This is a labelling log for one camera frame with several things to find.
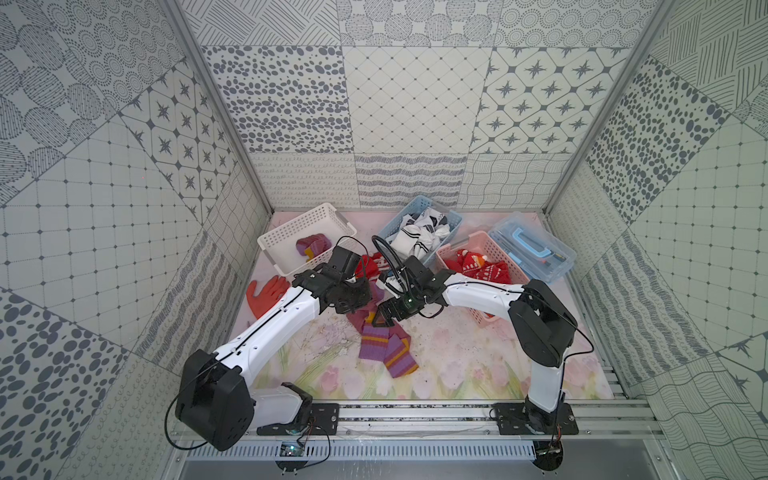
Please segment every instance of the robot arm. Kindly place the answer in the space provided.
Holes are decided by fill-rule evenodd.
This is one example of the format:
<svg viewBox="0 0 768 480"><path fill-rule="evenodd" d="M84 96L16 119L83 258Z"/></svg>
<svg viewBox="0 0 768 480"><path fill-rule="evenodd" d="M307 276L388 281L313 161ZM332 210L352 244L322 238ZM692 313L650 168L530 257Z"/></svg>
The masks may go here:
<svg viewBox="0 0 768 480"><path fill-rule="evenodd" d="M277 350L325 308L348 313L371 300L368 283L355 281L359 260L359 255L335 247L328 263L296 275L280 301L246 331L213 353L193 353L184 364L176 417L221 451L253 427L306 426L311 396L283 384L257 390L252 398L248 387ZM504 285L451 270L433 273L415 257L405 264L388 261L395 281L386 285L396 296L379 305L376 320L392 325L428 303L467 306L509 319L533 360L526 399L533 429L551 430L562 402L563 354L572 344L576 323L546 284L532 280L525 286Z"/></svg>

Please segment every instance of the pink plastic basket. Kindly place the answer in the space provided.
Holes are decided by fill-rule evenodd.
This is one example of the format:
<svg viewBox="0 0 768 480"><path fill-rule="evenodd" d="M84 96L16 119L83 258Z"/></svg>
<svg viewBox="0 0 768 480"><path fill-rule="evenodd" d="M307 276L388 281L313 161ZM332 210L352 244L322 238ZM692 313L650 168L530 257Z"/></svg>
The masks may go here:
<svg viewBox="0 0 768 480"><path fill-rule="evenodd" d="M474 232L469 235L469 238L465 242L451 245L447 243L437 250L437 263L442 268L448 268L445 265L444 258L451 258L456 255L456 251L460 248L465 248L471 252L481 253L487 256L489 262L504 262L509 267L509 276L512 279L512 283L520 283L525 285L530 280L525 273L520 269L518 264L509 258L504 250L493 241L491 237L484 231ZM479 310L467 309L472 315L472 318L481 328L485 328L491 322L495 322L501 317L490 316L487 313Z"/></svg>

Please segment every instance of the wall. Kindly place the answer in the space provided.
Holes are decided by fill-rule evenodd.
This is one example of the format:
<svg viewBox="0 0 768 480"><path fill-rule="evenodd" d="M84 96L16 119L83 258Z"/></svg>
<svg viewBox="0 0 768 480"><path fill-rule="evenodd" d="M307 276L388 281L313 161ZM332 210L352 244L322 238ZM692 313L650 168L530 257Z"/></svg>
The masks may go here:
<svg viewBox="0 0 768 480"><path fill-rule="evenodd" d="M655 1L181 4L275 208L492 210L545 204Z"/></svg>
<svg viewBox="0 0 768 480"><path fill-rule="evenodd" d="M768 475L768 5L681 1L550 212L688 478Z"/></svg>
<svg viewBox="0 0 768 480"><path fill-rule="evenodd" d="M268 220L154 0L0 6L0 477L146 478Z"/></svg>

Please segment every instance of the pink floral mat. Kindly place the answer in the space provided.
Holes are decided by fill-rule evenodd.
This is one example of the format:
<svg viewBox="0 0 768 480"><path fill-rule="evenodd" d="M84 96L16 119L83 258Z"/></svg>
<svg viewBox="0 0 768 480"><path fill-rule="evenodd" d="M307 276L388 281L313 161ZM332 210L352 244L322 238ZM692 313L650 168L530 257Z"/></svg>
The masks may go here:
<svg viewBox="0 0 768 480"><path fill-rule="evenodd" d="M360 335L328 309L304 326L262 369L253 388L293 382L316 399L523 399L531 361L510 322L480 328L463 308L402 323L412 336L414 373L393 379L381 362L358 359ZM571 351L589 350L577 335ZM563 388L569 398L612 399L594 353L571 357Z"/></svg>

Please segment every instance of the orange rubber glove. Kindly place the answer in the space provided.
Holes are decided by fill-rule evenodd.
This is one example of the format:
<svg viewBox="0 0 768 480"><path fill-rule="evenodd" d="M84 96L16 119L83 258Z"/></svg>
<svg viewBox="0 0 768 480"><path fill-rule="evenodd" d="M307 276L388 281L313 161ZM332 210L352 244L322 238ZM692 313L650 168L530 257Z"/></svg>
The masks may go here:
<svg viewBox="0 0 768 480"><path fill-rule="evenodd" d="M270 281L266 283L258 295L253 296L253 293L256 292L256 280L251 281L250 285L248 285L248 290L245 292L245 297L248 300L248 306L250 306L253 316L256 319L261 318L264 313L275 306L275 303L280 300L289 288L290 283L288 283L284 276L275 275L270 278Z"/></svg>

